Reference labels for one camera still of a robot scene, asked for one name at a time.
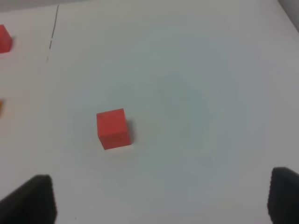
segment white table surface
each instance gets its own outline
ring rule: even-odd
[[[50,174],[57,224],[269,224],[299,171],[299,34],[275,0],[99,0],[0,14],[0,198]],[[127,148],[96,113],[124,108]]]

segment orange object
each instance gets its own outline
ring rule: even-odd
[[[123,109],[98,113],[97,124],[98,137],[105,150],[131,145]]]
[[[10,37],[4,25],[0,25],[0,53],[9,52],[13,44],[13,39]]]

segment red cube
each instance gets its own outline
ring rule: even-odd
[[[131,145],[123,109],[98,113],[97,124],[98,137],[105,150]]]
[[[0,25],[0,53],[9,52],[13,44],[13,39],[10,37],[4,25]]]

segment white tabletop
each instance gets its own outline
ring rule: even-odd
[[[299,171],[299,34],[275,0],[99,0],[0,14],[0,198],[50,174],[57,224],[269,224]],[[130,147],[96,113],[124,108]]]

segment red block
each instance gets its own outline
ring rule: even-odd
[[[131,145],[123,109],[98,113],[97,124],[98,137],[105,150]]]
[[[0,25],[0,53],[9,52],[13,44],[13,39],[10,37],[4,25]]]

